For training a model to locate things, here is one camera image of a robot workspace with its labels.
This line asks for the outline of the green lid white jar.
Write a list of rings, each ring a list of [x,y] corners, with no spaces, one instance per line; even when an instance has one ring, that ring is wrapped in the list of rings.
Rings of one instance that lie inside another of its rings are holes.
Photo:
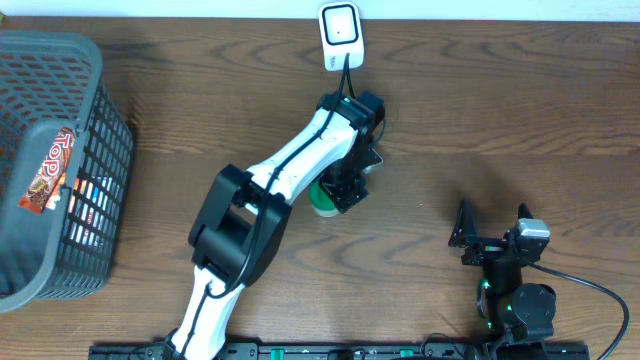
[[[317,181],[309,187],[310,203],[314,211],[321,217],[334,217],[339,214],[331,199],[324,193]]]

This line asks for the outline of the orange chocolate bar wrapper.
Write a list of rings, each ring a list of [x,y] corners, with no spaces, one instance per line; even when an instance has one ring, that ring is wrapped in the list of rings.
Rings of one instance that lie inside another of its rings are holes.
[[[63,127],[57,133],[44,161],[19,201],[19,206],[36,214],[54,210],[60,200],[60,186],[66,179],[76,136]]]

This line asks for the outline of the white blue medicine box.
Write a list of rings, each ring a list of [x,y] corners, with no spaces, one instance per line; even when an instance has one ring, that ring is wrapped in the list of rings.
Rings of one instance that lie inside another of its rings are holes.
[[[74,217],[69,225],[69,238],[91,248],[102,247],[115,231],[116,204],[120,186],[112,177],[97,177],[91,181],[78,179],[74,191],[84,197],[71,196],[68,213]]]

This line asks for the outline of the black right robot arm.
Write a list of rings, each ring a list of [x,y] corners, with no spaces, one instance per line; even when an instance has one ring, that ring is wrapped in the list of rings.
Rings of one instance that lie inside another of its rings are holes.
[[[448,245],[462,248],[461,262],[482,268],[476,307],[488,337],[465,351],[466,359],[545,359],[543,342],[554,333],[556,295],[545,284],[525,283],[522,268],[538,261],[550,241],[544,221],[518,207],[516,224],[501,237],[478,234],[471,203],[460,203]]]

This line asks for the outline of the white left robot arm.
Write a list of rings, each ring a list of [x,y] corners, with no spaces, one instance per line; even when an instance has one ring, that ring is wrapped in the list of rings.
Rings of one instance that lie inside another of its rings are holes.
[[[305,188],[317,185],[339,214],[367,197],[365,175],[382,162],[373,132],[384,118],[384,101],[371,92],[326,94],[311,122],[270,158],[246,170],[229,164],[216,175],[188,235],[194,286],[164,358],[220,352],[239,295],[273,261]]]

